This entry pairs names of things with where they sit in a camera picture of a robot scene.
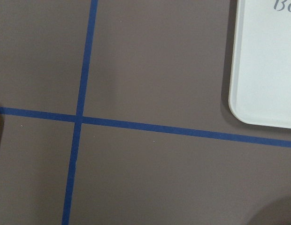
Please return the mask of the cream bear print tray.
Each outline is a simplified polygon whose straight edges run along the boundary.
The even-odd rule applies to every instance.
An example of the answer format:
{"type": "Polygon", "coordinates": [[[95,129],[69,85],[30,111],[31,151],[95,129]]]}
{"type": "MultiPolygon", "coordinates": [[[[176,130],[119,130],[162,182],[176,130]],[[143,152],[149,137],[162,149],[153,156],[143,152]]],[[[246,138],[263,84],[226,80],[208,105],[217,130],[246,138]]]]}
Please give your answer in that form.
{"type": "Polygon", "coordinates": [[[291,0],[237,2],[228,102],[243,123],[291,129],[291,0]]]}

